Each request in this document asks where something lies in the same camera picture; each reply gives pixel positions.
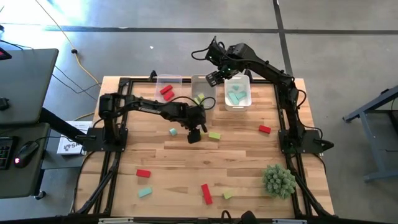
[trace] green plant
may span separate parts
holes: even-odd
[[[279,196],[282,199],[287,199],[294,193],[296,181],[290,170],[283,168],[281,165],[267,166],[264,170],[262,181],[266,191],[273,197]]]

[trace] wooden table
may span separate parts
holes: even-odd
[[[120,77],[104,77],[100,95],[117,92]],[[304,80],[296,78],[298,89],[305,90]],[[153,99],[153,83],[136,83],[133,94]],[[184,83],[183,93],[190,96],[190,83]],[[129,137],[122,154],[112,207],[112,216],[129,217],[220,217],[228,210],[240,217],[251,210],[258,218],[293,218],[292,200],[268,196],[261,181],[261,171],[267,165],[282,164],[285,159],[279,148],[280,129],[274,87],[270,84],[251,85],[252,105],[246,112],[230,112],[224,107],[224,88],[217,86],[217,105],[207,111],[209,131],[221,134],[220,141],[208,136],[195,144],[187,142],[187,130],[160,116],[132,111],[127,119]],[[94,120],[99,119],[97,110]],[[312,126],[307,101],[300,109],[300,119]],[[270,134],[260,133],[260,124],[272,128]],[[176,136],[169,129],[178,131]],[[104,153],[97,152],[85,164],[76,198],[79,209],[98,185]],[[307,184],[317,200],[333,213],[331,198],[322,163],[311,154],[303,154]],[[152,172],[149,179],[137,177],[137,169]],[[208,184],[213,204],[206,205],[201,185]],[[143,198],[138,191],[151,186],[153,193]],[[233,197],[225,200],[223,192]],[[108,188],[103,196],[104,208]],[[303,197],[298,189],[300,209]]]

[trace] computer mouse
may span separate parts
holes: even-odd
[[[35,141],[26,142],[17,152],[14,158],[16,168],[24,168],[32,160],[35,152],[38,150],[39,144]]]

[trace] concrete floor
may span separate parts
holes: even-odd
[[[58,48],[57,65],[83,88],[94,84],[76,64],[61,32],[44,31],[43,26],[34,25],[53,25],[41,8],[34,1],[23,2],[0,1],[0,9],[5,5],[0,23],[6,27],[0,37],[34,48]],[[247,34],[67,32],[83,57],[82,63],[99,80],[104,75],[148,75],[151,70],[182,75],[209,73],[215,68],[208,62],[191,59],[190,52],[205,48],[214,35],[226,45],[246,42],[263,59],[278,68],[285,67],[279,34],[253,30],[278,28],[272,0],[40,2],[62,26],[252,29]],[[279,0],[279,4],[285,29],[398,29],[395,0]],[[398,63],[398,36],[285,37],[294,76],[305,79],[314,122],[323,129],[325,139],[335,143],[325,153],[335,213],[343,218],[396,223],[398,179],[363,182],[363,175],[376,170],[369,144],[359,121],[345,124],[341,117],[398,84],[394,68]],[[0,47],[13,49],[4,44]],[[71,84],[57,71],[54,74]],[[98,96],[99,88],[89,92]],[[95,102],[53,79],[45,106],[63,119],[73,119],[92,112]],[[49,195],[40,201],[0,200],[0,220],[67,214],[76,175],[77,170],[73,169],[46,171],[42,188]]]

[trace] clear plastic bin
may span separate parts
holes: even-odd
[[[246,97],[235,105],[229,100],[228,93],[230,91],[234,94],[239,94],[240,92],[245,91]],[[224,93],[225,108],[228,111],[246,111],[251,106],[250,79],[247,75],[235,75],[229,80],[224,80]]]
[[[192,99],[199,98],[199,94],[204,94],[206,97],[213,97],[216,100],[216,87],[211,87],[206,81],[206,75],[192,75],[191,77],[191,94]],[[207,99],[204,102],[205,109],[211,108],[215,102],[212,99]]]
[[[181,96],[182,91],[182,76],[181,75],[158,75],[156,78],[156,90],[155,90],[155,100],[166,103],[163,95],[160,93],[161,89],[166,86],[171,85],[173,88],[169,91],[173,91],[174,96],[172,99]]]

